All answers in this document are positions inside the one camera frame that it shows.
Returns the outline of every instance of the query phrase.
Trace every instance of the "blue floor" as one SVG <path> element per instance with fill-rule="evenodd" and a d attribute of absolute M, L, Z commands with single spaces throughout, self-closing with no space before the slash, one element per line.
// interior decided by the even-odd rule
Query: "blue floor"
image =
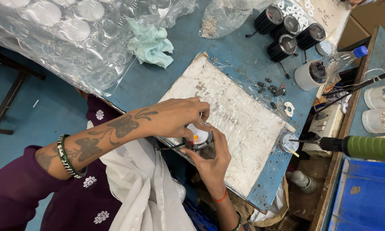
<path fill-rule="evenodd" d="M 3 53 L 45 74 L 46 80 L 28 76 L 1 122 L 1 129 L 11 129 L 14 134 L 0 134 L 0 168 L 21 156 L 28 145 L 47 145 L 63 133 L 74 134 L 87 128 L 87 104 L 74 87 L 19 54 L 6 50 Z M 17 74 L 16 70 L 0 65 L 0 103 Z M 36 217 L 28 223 L 27 231 L 40 229 L 51 196 L 40 201 Z"/>

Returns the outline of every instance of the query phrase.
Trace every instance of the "ring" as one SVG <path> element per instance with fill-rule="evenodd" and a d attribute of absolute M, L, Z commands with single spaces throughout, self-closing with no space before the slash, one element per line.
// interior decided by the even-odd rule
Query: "ring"
<path fill-rule="evenodd" d="M 201 123 L 197 124 L 197 125 L 194 125 L 194 126 L 198 126 L 198 125 L 201 125 L 202 124 L 202 119 L 201 119 Z"/>

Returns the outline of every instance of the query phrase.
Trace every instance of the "white floral embroidery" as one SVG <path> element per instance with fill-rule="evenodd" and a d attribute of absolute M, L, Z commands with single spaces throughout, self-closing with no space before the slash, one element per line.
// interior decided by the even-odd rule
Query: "white floral embroidery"
<path fill-rule="evenodd" d="M 104 112 L 102 110 L 98 110 L 96 116 L 98 120 L 102 120 L 104 118 Z"/>
<path fill-rule="evenodd" d="M 97 179 L 93 176 L 89 176 L 88 178 L 86 178 L 86 181 L 84 181 L 84 186 L 85 188 L 88 188 L 90 185 L 92 185 L 95 181 L 97 181 Z"/>
<path fill-rule="evenodd" d="M 102 221 L 105 221 L 105 219 L 109 215 L 110 214 L 107 213 L 107 211 L 102 211 L 101 213 L 97 214 L 97 217 L 94 218 L 94 223 L 98 224 L 98 223 L 101 223 Z"/>

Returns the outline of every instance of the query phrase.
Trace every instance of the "hand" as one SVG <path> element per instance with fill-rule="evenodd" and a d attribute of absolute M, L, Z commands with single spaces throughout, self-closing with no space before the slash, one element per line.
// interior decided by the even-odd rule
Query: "hand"
<path fill-rule="evenodd" d="M 354 9 L 358 4 L 366 2 L 366 0 L 348 0 L 350 3 L 349 9 Z"/>
<path fill-rule="evenodd" d="M 215 147 L 214 159 L 206 160 L 188 148 L 182 148 L 181 152 L 191 157 L 211 197 L 214 200 L 219 200 L 225 196 L 224 177 L 229 162 L 231 161 L 231 154 L 229 154 L 228 151 L 225 135 L 212 125 L 211 128 Z"/>
<path fill-rule="evenodd" d="M 149 136 L 185 137 L 194 144 L 194 134 L 187 124 L 194 124 L 196 128 L 210 132 L 212 128 L 205 124 L 210 115 L 210 104 L 200 102 L 198 97 L 188 99 L 169 99 L 146 108 L 135 110 L 135 118 L 143 118 L 146 113 L 151 123 L 144 130 Z"/>

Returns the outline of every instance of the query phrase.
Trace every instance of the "rag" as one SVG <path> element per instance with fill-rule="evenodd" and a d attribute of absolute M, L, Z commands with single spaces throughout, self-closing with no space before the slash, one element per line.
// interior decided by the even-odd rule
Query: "rag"
<path fill-rule="evenodd" d="M 157 64 L 164 69 L 173 61 L 172 57 L 164 52 L 172 53 L 174 47 L 166 38 L 167 31 L 164 28 L 157 29 L 154 25 L 141 25 L 134 19 L 127 19 L 135 35 L 130 39 L 127 47 L 137 55 L 140 64 Z"/>

